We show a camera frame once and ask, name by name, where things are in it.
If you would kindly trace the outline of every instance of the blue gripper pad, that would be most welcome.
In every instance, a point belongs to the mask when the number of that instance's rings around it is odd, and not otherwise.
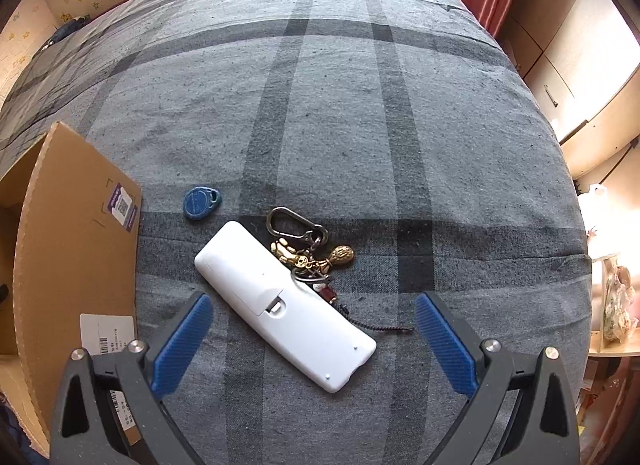
[[[476,363],[442,314],[422,293],[415,300],[415,324],[427,340],[456,393],[471,398],[478,388]]]
[[[193,355],[209,331],[212,320],[211,299],[207,294],[203,294],[154,361],[154,377],[150,387],[156,398],[161,399],[178,388]]]

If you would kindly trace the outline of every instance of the rfid tag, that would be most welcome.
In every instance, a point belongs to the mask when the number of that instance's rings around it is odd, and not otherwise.
[[[190,220],[206,218],[222,201],[222,194],[210,187],[194,187],[184,196],[182,211]]]

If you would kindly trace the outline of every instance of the silver screw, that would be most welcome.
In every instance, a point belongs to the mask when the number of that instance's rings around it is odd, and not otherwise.
[[[77,350],[73,350],[71,352],[71,360],[82,360],[84,359],[85,355],[86,351],[84,351],[82,348],[78,348]]]
[[[142,340],[132,340],[127,348],[131,353],[140,353],[145,348],[145,345]]]
[[[502,349],[502,344],[496,339],[487,339],[484,341],[484,349],[491,353],[497,353]]]
[[[551,360],[555,360],[560,356],[560,352],[555,347],[548,346],[545,348],[545,355]]]

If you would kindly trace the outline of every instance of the gold coin charm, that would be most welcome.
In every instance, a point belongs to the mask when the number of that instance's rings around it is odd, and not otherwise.
[[[329,263],[332,265],[346,265],[353,261],[353,257],[355,256],[353,249],[346,245],[340,245],[339,247],[335,247],[331,254],[329,254]]]

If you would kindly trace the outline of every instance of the shelf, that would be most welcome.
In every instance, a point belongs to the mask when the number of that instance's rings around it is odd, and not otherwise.
[[[637,357],[640,356],[640,329],[636,329],[634,334],[626,344],[610,342],[602,351],[597,347],[600,340],[600,332],[591,332],[591,343],[589,345],[590,357]]]

